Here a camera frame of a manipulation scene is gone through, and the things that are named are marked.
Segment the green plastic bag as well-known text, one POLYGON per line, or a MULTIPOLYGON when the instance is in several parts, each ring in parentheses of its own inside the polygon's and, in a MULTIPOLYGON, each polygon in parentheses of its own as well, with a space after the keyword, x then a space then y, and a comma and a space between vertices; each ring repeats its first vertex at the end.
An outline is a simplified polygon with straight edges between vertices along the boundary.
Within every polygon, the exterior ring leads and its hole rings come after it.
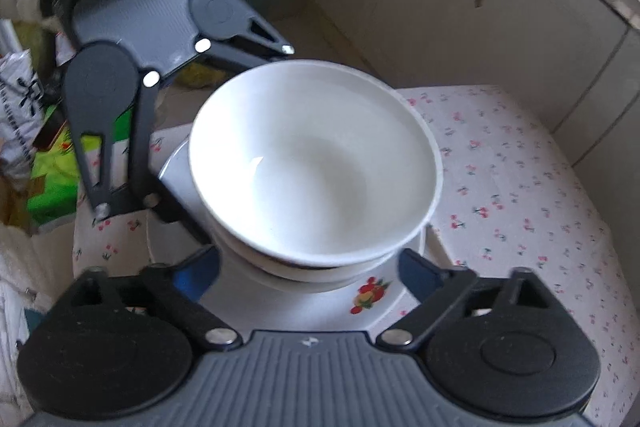
POLYGON ((71 215, 80 174, 62 105, 50 106, 35 139, 36 155, 28 184, 27 211, 36 225, 71 215))

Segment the cherry pattern tablecloth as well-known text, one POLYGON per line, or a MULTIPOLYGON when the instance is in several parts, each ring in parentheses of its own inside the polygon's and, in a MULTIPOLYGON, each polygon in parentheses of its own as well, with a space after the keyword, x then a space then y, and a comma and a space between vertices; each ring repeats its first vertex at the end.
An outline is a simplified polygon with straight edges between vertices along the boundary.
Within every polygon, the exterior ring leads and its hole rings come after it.
POLYGON ((534 270, 599 352, 588 417, 620 425, 639 393, 639 320, 610 229, 565 156, 497 87, 414 88, 404 98, 431 127, 444 164, 422 248, 483 277, 534 270))

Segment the white plate fruit print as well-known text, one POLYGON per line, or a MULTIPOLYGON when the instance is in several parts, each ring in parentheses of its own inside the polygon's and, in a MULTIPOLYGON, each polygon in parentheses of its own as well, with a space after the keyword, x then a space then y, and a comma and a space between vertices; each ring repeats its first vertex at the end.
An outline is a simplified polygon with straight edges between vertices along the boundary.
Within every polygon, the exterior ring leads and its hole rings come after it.
MULTIPOLYGON (((175 195, 186 196, 183 205, 204 225, 207 211, 188 174, 191 174, 188 140, 184 140, 163 165, 160 179, 175 195)), ((181 223, 168 225, 151 215, 146 237, 152 260, 166 265, 178 265, 202 246, 181 223)), ((305 286, 279 280, 252 267, 220 236, 213 237, 218 257, 205 256, 204 260, 180 269, 174 276, 174 284, 245 340, 258 329, 363 331, 373 337, 418 305, 400 281, 396 257, 342 287, 305 286)))

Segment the white bowl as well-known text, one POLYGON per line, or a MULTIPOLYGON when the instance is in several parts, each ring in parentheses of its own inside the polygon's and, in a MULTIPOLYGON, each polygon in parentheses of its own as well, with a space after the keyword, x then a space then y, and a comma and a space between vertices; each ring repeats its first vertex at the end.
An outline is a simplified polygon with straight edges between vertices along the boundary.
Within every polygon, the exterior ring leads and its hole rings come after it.
POLYGON ((444 181, 434 134, 409 102, 330 62, 235 76, 198 111, 188 153, 217 223, 256 251, 317 268, 405 245, 432 220, 444 181))

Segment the white bowl floral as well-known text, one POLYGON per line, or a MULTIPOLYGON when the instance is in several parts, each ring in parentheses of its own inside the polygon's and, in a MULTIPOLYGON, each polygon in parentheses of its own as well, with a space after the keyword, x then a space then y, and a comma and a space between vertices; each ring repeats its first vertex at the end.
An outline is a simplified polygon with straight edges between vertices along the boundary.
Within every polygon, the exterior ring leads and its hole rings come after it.
POLYGON ((386 259, 431 221, 442 193, 434 136, 413 112, 241 121, 216 142, 208 223, 277 277, 315 281, 386 259))
POLYGON ((224 254, 224 262, 226 262, 229 267, 233 265, 234 269, 239 271, 246 279, 260 286, 273 289, 274 291, 296 294, 326 293, 327 291, 334 291, 334 289, 345 287, 355 282, 356 278, 360 277, 360 275, 377 268, 385 261, 386 258, 383 257, 381 260, 361 263, 361 265, 356 265, 356 267, 347 267, 346 273, 343 275, 321 275, 320 279, 315 281, 292 281, 259 269, 237 254, 224 254))

